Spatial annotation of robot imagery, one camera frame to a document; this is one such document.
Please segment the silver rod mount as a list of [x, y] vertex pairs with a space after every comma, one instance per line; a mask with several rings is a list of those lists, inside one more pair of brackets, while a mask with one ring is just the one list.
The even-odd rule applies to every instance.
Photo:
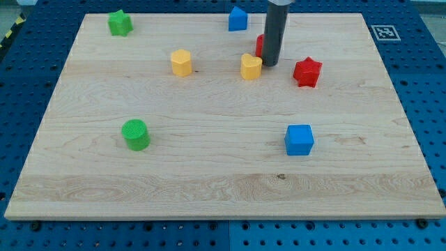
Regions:
[[276, 6], [288, 6], [295, 2], [295, 0], [268, 0], [270, 3]]

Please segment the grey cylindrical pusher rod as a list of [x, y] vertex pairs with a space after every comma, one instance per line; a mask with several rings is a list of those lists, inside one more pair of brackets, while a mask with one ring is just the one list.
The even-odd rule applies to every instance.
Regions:
[[289, 2], [268, 3], [261, 55], [267, 67], [276, 66], [279, 61], [289, 7]]

